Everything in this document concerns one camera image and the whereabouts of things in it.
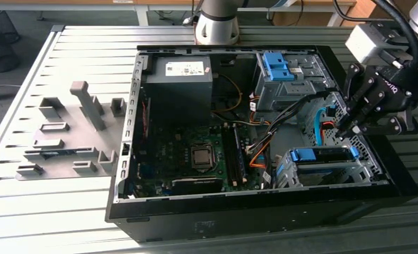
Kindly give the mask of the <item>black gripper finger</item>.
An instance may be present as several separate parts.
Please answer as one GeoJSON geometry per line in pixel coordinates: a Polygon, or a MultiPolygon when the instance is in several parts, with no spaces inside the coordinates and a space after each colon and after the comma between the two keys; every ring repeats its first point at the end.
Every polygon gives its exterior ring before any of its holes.
{"type": "Polygon", "coordinates": [[[418,122],[414,116],[393,116],[383,124],[363,124],[350,128],[354,135],[412,135],[418,134],[418,122]]]}
{"type": "Polygon", "coordinates": [[[335,136],[353,137],[377,120],[374,111],[385,99],[383,89],[379,88],[379,75],[373,66],[350,64],[341,94],[346,113],[338,121],[335,136]]]}

